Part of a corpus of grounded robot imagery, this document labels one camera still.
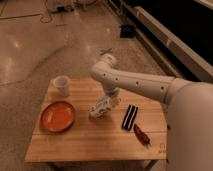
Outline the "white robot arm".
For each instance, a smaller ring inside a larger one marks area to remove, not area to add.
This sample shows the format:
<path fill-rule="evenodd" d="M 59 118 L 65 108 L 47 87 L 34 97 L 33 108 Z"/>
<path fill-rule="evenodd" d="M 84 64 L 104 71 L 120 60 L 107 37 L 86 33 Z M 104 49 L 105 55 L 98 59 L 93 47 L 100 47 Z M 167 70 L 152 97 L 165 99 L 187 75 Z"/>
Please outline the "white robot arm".
<path fill-rule="evenodd" d="M 213 171 L 213 84 L 117 70 L 104 55 L 91 68 L 106 95 L 118 88 L 167 105 L 167 171 Z"/>

